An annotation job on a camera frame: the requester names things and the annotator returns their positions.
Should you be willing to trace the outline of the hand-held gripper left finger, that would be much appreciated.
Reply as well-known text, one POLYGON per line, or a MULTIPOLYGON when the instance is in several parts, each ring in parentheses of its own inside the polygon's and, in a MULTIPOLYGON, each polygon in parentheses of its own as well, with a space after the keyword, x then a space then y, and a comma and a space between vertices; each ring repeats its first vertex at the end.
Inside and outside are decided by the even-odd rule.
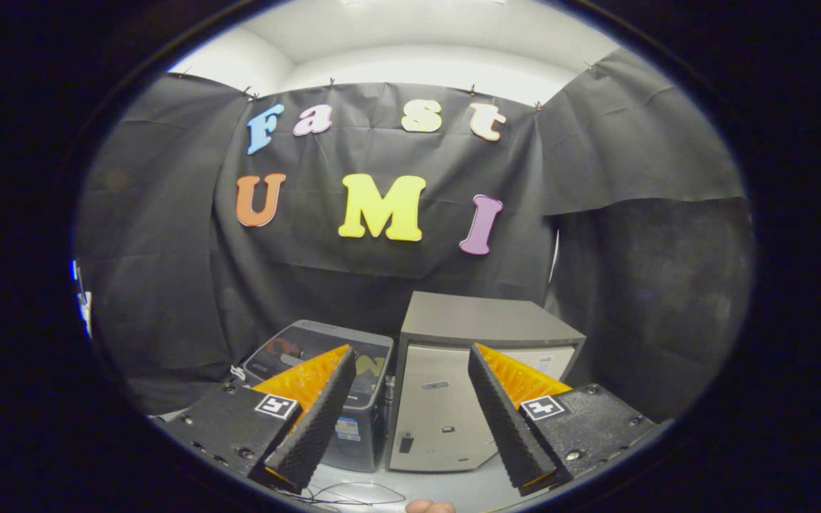
POLYGON ((162 429, 221 471, 300 494, 334 435, 355 361, 342 345, 254 386, 221 384, 162 429))

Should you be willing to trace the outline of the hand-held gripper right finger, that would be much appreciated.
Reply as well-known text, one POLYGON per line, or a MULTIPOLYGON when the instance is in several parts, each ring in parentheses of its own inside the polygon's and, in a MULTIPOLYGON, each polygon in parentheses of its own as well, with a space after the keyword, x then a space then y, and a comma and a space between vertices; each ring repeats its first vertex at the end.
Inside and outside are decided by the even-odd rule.
POLYGON ((572 387, 479 343, 470 347, 467 373, 522 496, 618 463, 671 425, 652 421, 599 384, 572 387))

